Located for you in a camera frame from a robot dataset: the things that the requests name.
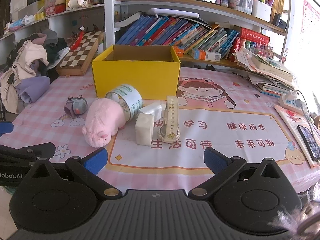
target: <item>black smartphone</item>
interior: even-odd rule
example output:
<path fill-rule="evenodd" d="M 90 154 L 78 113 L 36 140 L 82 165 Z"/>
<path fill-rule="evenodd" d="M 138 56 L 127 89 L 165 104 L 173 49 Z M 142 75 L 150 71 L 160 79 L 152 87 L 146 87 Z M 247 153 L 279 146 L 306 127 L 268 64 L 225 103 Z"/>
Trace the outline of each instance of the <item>black smartphone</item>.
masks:
<path fill-rule="evenodd" d="M 320 160 L 320 148 L 312 136 L 310 130 L 304 126 L 298 125 L 298 131 L 303 138 L 304 143 L 310 153 L 311 159 L 313 161 Z"/>

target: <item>beige cloth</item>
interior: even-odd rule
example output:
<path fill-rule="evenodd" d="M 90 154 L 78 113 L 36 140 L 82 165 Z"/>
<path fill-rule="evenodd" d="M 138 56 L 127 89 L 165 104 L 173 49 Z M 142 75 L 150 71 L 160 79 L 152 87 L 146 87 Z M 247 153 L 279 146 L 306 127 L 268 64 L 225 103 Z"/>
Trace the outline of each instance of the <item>beige cloth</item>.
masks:
<path fill-rule="evenodd" d="M 15 86 L 19 85 L 22 79 L 36 76 L 36 72 L 30 68 L 31 63 L 36 59 L 41 60 L 46 66 L 48 65 L 47 52 L 43 46 L 33 44 L 30 40 L 27 40 L 18 50 L 18 56 L 12 64 L 12 68 L 1 76 L 1 100 L 7 111 L 14 114 L 17 113 L 18 95 Z M 7 81 L 12 73 L 14 73 L 13 82 L 8 84 Z"/>

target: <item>chessboard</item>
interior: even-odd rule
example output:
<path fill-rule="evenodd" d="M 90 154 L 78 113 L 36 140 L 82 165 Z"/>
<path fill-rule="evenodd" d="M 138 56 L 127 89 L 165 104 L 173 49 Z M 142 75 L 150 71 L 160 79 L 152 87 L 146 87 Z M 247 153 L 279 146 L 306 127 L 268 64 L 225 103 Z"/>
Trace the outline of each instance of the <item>chessboard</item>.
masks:
<path fill-rule="evenodd" d="M 99 44 L 103 40 L 103 32 L 85 33 L 80 45 L 68 52 L 64 59 L 56 67 L 60 76 L 85 75 Z"/>

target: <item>gray ribbed panel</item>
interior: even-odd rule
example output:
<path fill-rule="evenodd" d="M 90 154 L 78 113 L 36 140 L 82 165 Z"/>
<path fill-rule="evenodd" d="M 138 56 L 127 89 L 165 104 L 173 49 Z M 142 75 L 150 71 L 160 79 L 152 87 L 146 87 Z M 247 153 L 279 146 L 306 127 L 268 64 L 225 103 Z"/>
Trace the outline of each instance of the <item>gray ribbed panel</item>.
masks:
<path fill-rule="evenodd" d="M 287 233 L 251 236 L 223 224 L 205 201 L 183 190 L 129 190 L 104 201 L 97 214 L 68 232 L 43 235 L 18 230 L 9 240 L 289 240 Z"/>

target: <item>pink plush pig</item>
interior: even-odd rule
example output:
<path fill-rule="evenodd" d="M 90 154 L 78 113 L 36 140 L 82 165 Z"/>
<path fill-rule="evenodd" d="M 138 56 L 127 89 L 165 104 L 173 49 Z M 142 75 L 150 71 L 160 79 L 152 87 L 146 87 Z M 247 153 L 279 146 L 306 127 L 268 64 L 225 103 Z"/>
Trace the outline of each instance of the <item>pink plush pig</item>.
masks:
<path fill-rule="evenodd" d="M 82 133 L 90 146 L 98 148 L 108 144 L 111 136 L 124 125 L 124 112 L 120 104 L 108 98 L 101 98 L 90 106 Z"/>

